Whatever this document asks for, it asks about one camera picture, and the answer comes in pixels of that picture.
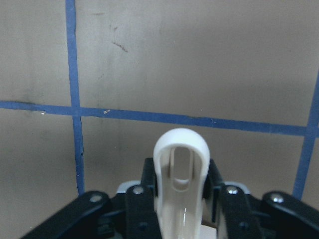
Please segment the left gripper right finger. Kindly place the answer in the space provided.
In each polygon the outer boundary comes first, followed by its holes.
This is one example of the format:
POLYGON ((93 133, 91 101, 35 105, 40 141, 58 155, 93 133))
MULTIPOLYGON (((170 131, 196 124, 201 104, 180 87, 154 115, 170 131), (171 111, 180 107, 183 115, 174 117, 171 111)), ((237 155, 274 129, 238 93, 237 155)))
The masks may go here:
POLYGON ((317 239, 319 212, 295 197, 270 191, 261 199, 226 182, 210 161, 203 197, 218 239, 317 239))

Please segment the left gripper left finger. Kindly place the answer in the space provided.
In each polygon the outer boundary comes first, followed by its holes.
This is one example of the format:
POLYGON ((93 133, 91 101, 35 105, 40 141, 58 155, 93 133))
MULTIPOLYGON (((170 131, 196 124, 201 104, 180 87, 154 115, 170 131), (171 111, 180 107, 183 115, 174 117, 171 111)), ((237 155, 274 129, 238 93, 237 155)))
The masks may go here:
POLYGON ((100 191, 79 196, 25 239, 160 239, 155 211, 156 175, 152 158, 146 158, 141 181, 110 198, 100 191))

